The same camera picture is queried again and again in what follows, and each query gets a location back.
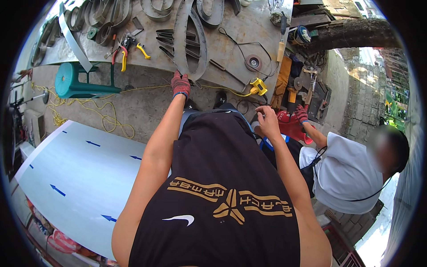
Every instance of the black lanyard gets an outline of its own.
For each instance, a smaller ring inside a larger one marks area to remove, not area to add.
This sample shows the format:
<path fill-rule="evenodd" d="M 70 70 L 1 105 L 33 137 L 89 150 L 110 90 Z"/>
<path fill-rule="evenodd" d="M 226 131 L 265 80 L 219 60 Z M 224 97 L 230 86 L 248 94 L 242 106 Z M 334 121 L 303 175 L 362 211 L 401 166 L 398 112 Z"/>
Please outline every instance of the black lanyard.
<path fill-rule="evenodd" d="M 328 146 L 325 146 L 325 147 L 323 147 L 323 148 L 321 148 L 319 151 L 321 151 L 321 150 L 325 150 L 326 151 L 326 149 L 328 149 Z M 325 153 L 325 151 L 323 151 L 322 152 L 322 154 L 320 154 L 319 155 L 319 157 L 317 156 L 318 154 L 319 154 L 319 152 L 317 152 L 317 154 L 316 154 L 316 157 L 314 158 L 314 160 L 310 163 L 310 165 L 312 165 L 312 167 L 314 167 L 314 173 L 316 174 L 316 178 L 318 178 L 318 176 L 317 176 L 317 172 L 316 172 L 316 167 L 315 167 L 315 165 L 320 161 L 320 157 Z M 381 192 L 381 190 L 383 190 L 384 189 L 384 187 L 386 187 L 386 185 L 388 185 L 389 184 L 389 182 L 390 182 L 390 180 L 391 180 L 391 177 L 389 178 L 389 181 L 380 189 L 380 190 L 378 190 L 375 194 L 373 194 L 372 196 L 369 196 L 369 197 L 365 197 L 365 198 L 363 198 L 363 199 L 361 199 L 361 200 L 345 200 L 345 201 L 349 201 L 349 202 L 357 202 L 357 201 L 363 201 L 363 200 L 367 200 L 368 198 L 371 198 L 371 197 L 373 197 L 373 196 L 375 196 L 376 194 L 378 194 L 379 192 Z"/>

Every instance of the blue glove cuff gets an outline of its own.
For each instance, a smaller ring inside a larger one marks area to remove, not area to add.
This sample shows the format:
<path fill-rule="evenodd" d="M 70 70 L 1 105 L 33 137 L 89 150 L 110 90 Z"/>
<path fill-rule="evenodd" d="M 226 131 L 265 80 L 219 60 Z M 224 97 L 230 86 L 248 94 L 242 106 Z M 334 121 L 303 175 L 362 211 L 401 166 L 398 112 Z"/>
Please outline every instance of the blue glove cuff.
<path fill-rule="evenodd" d="M 175 95 L 173 95 L 172 99 L 174 99 L 177 94 L 183 94 L 183 95 L 185 95 L 185 101 L 187 101 L 188 95 L 185 92 L 178 92 L 178 93 L 176 93 Z"/>

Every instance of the white board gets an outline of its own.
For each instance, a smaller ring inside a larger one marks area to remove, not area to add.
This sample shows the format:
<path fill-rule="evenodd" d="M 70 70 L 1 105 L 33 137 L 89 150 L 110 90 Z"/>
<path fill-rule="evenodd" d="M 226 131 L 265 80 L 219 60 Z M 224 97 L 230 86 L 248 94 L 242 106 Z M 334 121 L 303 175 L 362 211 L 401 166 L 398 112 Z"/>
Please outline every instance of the white board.
<path fill-rule="evenodd" d="M 69 120 L 31 153 L 15 178 L 58 230 L 114 260 L 111 234 L 145 146 Z"/>

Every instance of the black shirt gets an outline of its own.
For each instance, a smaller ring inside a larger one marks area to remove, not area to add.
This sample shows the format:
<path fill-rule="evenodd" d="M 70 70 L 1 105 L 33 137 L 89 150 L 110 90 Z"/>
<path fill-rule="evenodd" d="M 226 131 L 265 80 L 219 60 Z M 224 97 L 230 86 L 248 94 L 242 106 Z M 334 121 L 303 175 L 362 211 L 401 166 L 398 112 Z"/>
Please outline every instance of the black shirt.
<path fill-rule="evenodd" d="M 299 264 L 293 205 L 241 115 L 206 113 L 185 124 L 172 175 L 144 211 L 129 266 Z"/>

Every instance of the metal table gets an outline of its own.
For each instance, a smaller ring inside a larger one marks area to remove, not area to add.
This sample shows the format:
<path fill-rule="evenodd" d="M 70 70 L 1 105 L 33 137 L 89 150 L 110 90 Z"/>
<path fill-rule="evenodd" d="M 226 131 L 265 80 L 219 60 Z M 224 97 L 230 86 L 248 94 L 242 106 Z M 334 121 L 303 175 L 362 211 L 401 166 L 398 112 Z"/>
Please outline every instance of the metal table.
<path fill-rule="evenodd" d="M 156 30 L 173 29 L 175 15 L 180 4 L 180 0 L 175 0 L 172 8 L 171 19 L 166 22 L 154 22 L 150 20 L 148 16 L 142 11 L 139 1 L 134 0 L 132 4 L 133 7 L 131 18 L 137 17 L 144 27 L 144 30 L 136 35 L 137 41 L 145 45 L 144 49 L 147 54 L 151 56 L 151 59 L 145 59 L 141 51 L 132 46 L 129 48 L 127 64 L 151 67 L 172 72 L 175 71 L 176 67 L 174 63 L 159 49 L 160 44 L 156 40 Z M 284 0 L 281 10 L 285 12 L 288 20 L 292 14 L 292 7 L 292 0 Z M 234 15 L 231 4 L 226 1 L 224 16 L 220 27 L 223 27 L 227 33 L 238 43 L 254 41 L 262 43 L 272 58 L 272 68 L 274 71 L 275 67 L 277 66 L 276 57 L 281 34 L 280 28 L 274 26 L 271 23 L 269 16 L 269 5 L 265 0 L 253 1 L 248 7 L 242 7 L 242 11 L 237 16 Z M 125 27 L 118 31 L 117 37 L 122 38 L 126 29 L 128 29 L 130 32 L 135 29 L 135 26 L 132 23 L 132 19 Z M 239 77 L 243 81 L 255 77 L 259 77 L 261 79 L 265 77 L 258 72 L 249 71 L 245 67 L 245 60 L 241 55 L 239 48 L 226 35 L 221 34 L 218 29 L 207 29 L 206 27 L 204 27 L 204 29 L 208 45 L 208 60 L 214 59 L 216 62 L 225 66 L 227 70 L 232 72 L 235 76 Z M 83 33 L 88 31 L 89 26 L 85 24 L 82 29 L 82 34 L 76 32 L 74 33 L 74 38 L 77 40 L 77 43 L 82 48 L 89 61 L 111 62 L 111 56 L 107 59 L 104 59 L 104 55 L 111 51 L 111 46 L 103 47 L 98 45 L 96 42 L 87 39 L 86 34 Z M 248 44 L 242 45 L 241 48 L 246 56 L 249 54 L 258 55 L 263 62 L 261 71 L 266 74 L 270 72 L 270 60 L 259 45 Z M 122 55 L 119 54 L 116 57 L 116 62 L 121 63 L 121 60 Z M 57 38 L 55 44 L 52 47 L 47 48 L 46 55 L 41 65 L 53 65 L 72 61 L 77 61 L 77 58 L 71 51 L 71 48 L 66 42 L 65 38 Z M 265 82 L 268 88 L 266 96 L 269 101 L 273 95 L 279 69 L 280 66 L 276 73 L 272 77 L 268 78 Z M 219 86 L 234 89 L 237 92 L 243 91 L 243 86 L 238 81 L 209 63 L 201 79 L 216 83 Z M 242 93 L 248 93 L 249 90 L 250 88 L 246 87 L 246 90 Z"/>

